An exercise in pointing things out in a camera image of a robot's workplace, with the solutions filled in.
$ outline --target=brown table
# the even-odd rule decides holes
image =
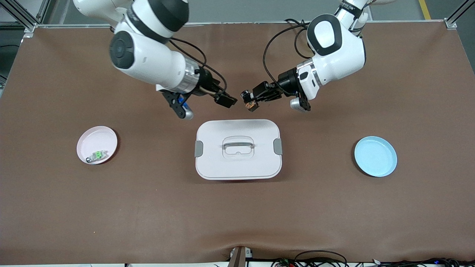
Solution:
[[[284,27],[209,25],[177,36],[201,47],[238,96],[268,79],[262,52]],[[310,113],[290,109],[289,98],[250,113],[192,97],[192,121],[111,66],[111,37],[36,29],[19,49],[0,101],[0,264],[220,261],[239,245],[255,257],[328,249],[350,261],[474,258],[475,76],[444,23],[367,25],[366,66],[323,87]],[[275,75],[301,61],[291,32],[269,50]],[[252,118],[280,127],[280,174],[202,179],[198,127]],[[96,125],[115,129],[120,148],[89,166],[76,142]],[[368,135],[398,153],[387,178],[353,164],[352,147]]]

